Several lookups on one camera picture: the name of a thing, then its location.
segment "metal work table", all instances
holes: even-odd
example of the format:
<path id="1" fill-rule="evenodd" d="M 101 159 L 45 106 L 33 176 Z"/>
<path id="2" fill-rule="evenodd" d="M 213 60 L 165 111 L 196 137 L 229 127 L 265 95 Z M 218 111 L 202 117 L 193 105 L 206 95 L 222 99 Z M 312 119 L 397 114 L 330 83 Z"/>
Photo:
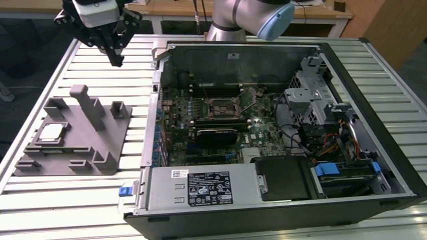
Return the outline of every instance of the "metal work table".
<path id="1" fill-rule="evenodd" d="M 106 56 L 73 41 L 0 164 L 1 239 L 144 239 L 117 211 L 118 187 L 140 175 L 148 95 L 156 40 L 201 40 L 190 35 L 136 35 L 122 51 L 121 68 Z M 284 42 L 328 42 L 384 122 L 405 156 L 427 182 L 427 108 L 368 43 L 340 38 L 280 38 Z M 22 149 L 41 124 L 48 97 L 65 97 L 73 84 L 89 86 L 101 102 L 132 105 L 132 119 L 113 176 L 10 176 Z M 345 100 L 344 93 L 337 92 Z M 427 205 L 381 213 L 359 224 L 228 235 L 226 239 L 425 239 Z M 202 239 L 220 239 L 224 236 Z"/>

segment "blue latch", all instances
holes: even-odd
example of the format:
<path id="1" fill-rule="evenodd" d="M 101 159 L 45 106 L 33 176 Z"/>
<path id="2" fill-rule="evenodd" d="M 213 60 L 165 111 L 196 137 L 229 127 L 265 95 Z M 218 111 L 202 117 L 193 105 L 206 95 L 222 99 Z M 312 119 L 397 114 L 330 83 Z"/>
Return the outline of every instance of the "blue latch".
<path id="1" fill-rule="evenodd" d="M 318 165 L 313 167 L 313 170 L 317 176 L 340 174 L 339 168 L 332 162 L 318 163 Z"/>
<path id="2" fill-rule="evenodd" d="M 372 161 L 372 168 L 373 168 L 373 171 L 375 173 L 379 173 L 381 171 L 381 167 L 379 165 L 379 163 L 376 161 Z"/>
<path id="3" fill-rule="evenodd" d="M 133 187 L 121 186 L 118 189 L 118 197 L 130 197 L 133 195 Z"/>

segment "barcode sticker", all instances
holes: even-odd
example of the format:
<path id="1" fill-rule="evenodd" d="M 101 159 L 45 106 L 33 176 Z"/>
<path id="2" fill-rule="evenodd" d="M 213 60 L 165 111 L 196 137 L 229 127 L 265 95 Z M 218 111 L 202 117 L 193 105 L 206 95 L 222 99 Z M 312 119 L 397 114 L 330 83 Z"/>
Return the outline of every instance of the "barcode sticker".
<path id="1" fill-rule="evenodd" d="M 170 178 L 186 178 L 186 176 L 188 176 L 188 169 L 172 170 Z"/>

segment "black cable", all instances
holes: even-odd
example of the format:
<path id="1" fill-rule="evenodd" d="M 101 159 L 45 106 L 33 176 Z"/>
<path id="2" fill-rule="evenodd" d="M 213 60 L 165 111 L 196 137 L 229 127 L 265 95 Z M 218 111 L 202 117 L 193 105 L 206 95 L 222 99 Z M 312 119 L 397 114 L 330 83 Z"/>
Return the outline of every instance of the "black cable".
<path id="1" fill-rule="evenodd" d="M 12 141 L 0 140 L 0 144 L 4 144 L 4 145 L 12 145 Z"/>
<path id="2" fill-rule="evenodd" d="M 202 8 L 202 15 L 204 15 L 204 28 L 205 28 L 205 31 L 209 31 L 209 29 L 208 29 L 206 9 L 205 9 L 205 0 L 201 0 L 201 8 Z"/>
<path id="3" fill-rule="evenodd" d="M 312 4 L 301 5 L 297 1 L 296 1 L 296 4 L 302 8 L 302 11 L 304 11 L 304 24 L 305 24 L 306 23 L 306 13 L 305 13 L 305 7 L 304 6 L 312 6 Z"/>
<path id="4" fill-rule="evenodd" d="M 274 125 L 277 126 L 277 128 L 280 127 L 280 126 L 278 126 L 278 123 L 277 123 L 277 106 L 278 106 L 278 103 L 280 103 L 280 99 L 281 99 L 284 96 L 285 96 L 285 94 L 281 93 L 280 96 L 278 96 L 278 98 L 277 98 L 277 100 L 276 100 L 276 104 L 274 104 L 274 108 L 273 108 L 273 120 L 274 120 Z M 296 143 L 296 145 L 298 146 L 298 148 L 302 150 L 302 152 L 304 152 L 308 156 L 313 156 L 313 153 L 304 147 L 304 145 L 302 145 L 298 141 L 296 141 L 296 140 L 289 136 L 289 134 L 286 134 L 286 133 L 281 130 L 281 128 L 278 128 L 278 131 L 280 131 L 281 134 L 290 140 L 290 142 L 293 141 L 293 142 Z"/>

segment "black floor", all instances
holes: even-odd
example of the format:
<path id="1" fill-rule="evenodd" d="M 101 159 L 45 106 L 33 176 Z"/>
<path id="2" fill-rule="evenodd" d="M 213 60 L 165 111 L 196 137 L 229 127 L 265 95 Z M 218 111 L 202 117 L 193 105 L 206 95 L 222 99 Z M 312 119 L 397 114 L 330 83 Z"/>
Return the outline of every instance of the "black floor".
<path id="1" fill-rule="evenodd" d="M 6 153 L 10 143 L 20 131 L 26 116 L 33 108 L 41 93 L 41 88 L 49 81 L 56 66 L 65 53 L 72 37 L 60 31 L 50 20 L 34 20 L 37 33 L 41 39 L 41 47 L 30 50 L 30 59 L 36 65 L 36 72 L 22 79 L 12 79 L 0 71 L 0 81 L 6 87 L 37 87 L 37 88 L 12 88 L 14 94 L 13 102 L 0 100 L 0 159 Z M 165 25 L 170 28 L 168 33 L 178 34 L 180 24 Z M 152 33 L 150 25 L 144 24 L 141 33 Z M 0 36 L 6 34 L 0 26 Z M 417 94 L 419 98 L 427 104 L 427 44 L 423 43 L 416 49 L 413 55 L 397 71 L 403 80 Z"/>

